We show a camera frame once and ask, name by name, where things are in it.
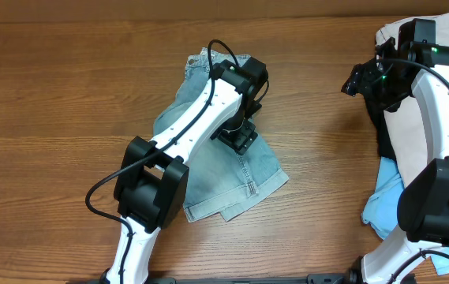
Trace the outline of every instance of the wood grain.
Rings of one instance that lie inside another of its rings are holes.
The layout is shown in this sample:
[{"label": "wood grain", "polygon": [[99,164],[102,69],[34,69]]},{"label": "wood grain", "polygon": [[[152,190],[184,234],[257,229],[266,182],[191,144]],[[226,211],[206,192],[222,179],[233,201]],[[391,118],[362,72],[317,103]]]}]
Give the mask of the wood grain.
[{"label": "wood grain", "polygon": [[[399,18],[0,24],[0,283],[97,278],[112,264],[119,225],[88,212],[85,193],[134,136],[151,136],[187,56],[214,38],[268,64],[256,123],[290,181],[231,222],[188,224],[180,212],[152,274],[344,271],[380,243],[360,219],[379,159],[363,100],[339,90],[372,56],[375,31]],[[116,211],[113,186],[96,193],[100,209]],[[415,272],[449,282],[430,262]]]},{"label": "wood grain", "polygon": [[0,23],[438,15],[438,0],[0,0]]}]

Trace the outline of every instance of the beige cloth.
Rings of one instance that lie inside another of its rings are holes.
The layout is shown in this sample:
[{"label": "beige cloth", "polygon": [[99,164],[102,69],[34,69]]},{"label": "beige cloth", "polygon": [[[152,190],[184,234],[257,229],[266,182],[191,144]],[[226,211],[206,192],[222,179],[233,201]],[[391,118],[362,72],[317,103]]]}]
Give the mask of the beige cloth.
[{"label": "beige cloth", "polygon": [[[436,21],[436,44],[449,46],[449,13],[432,17],[416,17]],[[411,21],[413,17],[386,24],[376,33],[377,44],[390,37],[396,38],[398,48],[399,26]],[[405,186],[426,167],[428,151],[422,124],[421,111],[415,98],[406,98],[395,113],[385,113],[385,121],[392,147],[395,150],[398,170]]]}]

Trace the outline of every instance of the denim shorts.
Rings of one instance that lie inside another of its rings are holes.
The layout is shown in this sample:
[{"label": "denim shorts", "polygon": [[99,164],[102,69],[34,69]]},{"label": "denim shorts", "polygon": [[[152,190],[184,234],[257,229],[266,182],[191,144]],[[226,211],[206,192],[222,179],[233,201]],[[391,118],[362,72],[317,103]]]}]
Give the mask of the denim shorts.
[{"label": "denim shorts", "polygon": [[[243,65],[249,55],[238,55]],[[224,59],[227,54],[212,51],[212,63]],[[207,50],[191,55],[185,66],[185,78],[178,89],[175,101],[154,122],[154,135],[173,124],[196,100],[208,80]],[[209,140],[191,161],[184,211],[194,222],[215,213],[229,221],[249,210],[272,194],[289,180],[280,168],[275,153],[259,135],[244,155],[218,139]]]}]

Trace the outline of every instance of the black cloth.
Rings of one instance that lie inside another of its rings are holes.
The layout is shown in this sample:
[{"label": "black cloth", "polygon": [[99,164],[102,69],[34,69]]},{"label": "black cloth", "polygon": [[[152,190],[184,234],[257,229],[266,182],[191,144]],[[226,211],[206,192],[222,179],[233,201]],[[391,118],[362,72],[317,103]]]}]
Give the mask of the black cloth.
[{"label": "black cloth", "polygon": [[391,138],[389,138],[389,132],[387,131],[387,125],[385,124],[384,110],[381,110],[366,99],[365,102],[369,118],[376,128],[376,142],[379,145],[379,156],[389,158],[396,162],[395,150],[392,148]]}]

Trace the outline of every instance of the fabric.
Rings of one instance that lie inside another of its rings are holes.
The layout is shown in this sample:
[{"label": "fabric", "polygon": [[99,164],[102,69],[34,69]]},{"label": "fabric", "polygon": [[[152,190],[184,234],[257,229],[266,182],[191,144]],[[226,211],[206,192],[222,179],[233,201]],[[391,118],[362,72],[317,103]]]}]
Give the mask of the fabric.
[{"label": "fabric", "polygon": [[[231,56],[212,51],[212,63]],[[243,65],[249,55],[238,55]],[[185,80],[175,101],[154,122],[154,135],[168,128],[189,108],[208,80],[207,49],[189,56]],[[209,140],[191,161],[184,211],[189,222],[220,212],[226,221],[249,210],[289,180],[275,153],[259,135],[240,156],[218,139]]]},{"label": "fabric", "polygon": [[370,224],[382,239],[398,225],[398,200],[403,189],[395,161],[382,157],[375,193],[368,199],[361,215],[363,223]]},{"label": "fabric", "polygon": [[376,104],[370,103],[367,99],[365,99],[365,104],[369,118],[372,120],[376,129],[376,142],[378,143],[379,156],[396,161],[395,150],[392,147],[391,138],[389,138],[389,132],[387,131],[387,124],[385,123],[384,111],[377,107]]},{"label": "fabric", "polygon": [[[436,21],[436,43],[449,46],[449,13],[420,18]],[[386,24],[376,33],[377,44],[384,43],[390,37],[398,39],[399,26],[412,19],[407,18],[392,24]],[[398,111],[394,113],[385,111],[384,117],[391,144],[396,154],[399,173],[405,186],[408,186],[426,167],[428,162],[421,111],[415,98],[409,97],[402,101]]]},{"label": "fabric", "polygon": [[[412,104],[410,104],[407,105],[406,110],[414,111],[415,108],[412,108]],[[404,189],[401,179],[402,175],[399,172],[394,161],[387,158],[380,160],[376,191],[369,198],[361,216],[363,223],[370,224],[382,239],[385,239],[398,224],[398,201]],[[446,248],[443,252],[449,254],[449,248]],[[438,275],[449,273],[449,260],[440,256],[432,256],[432,262]]]}]

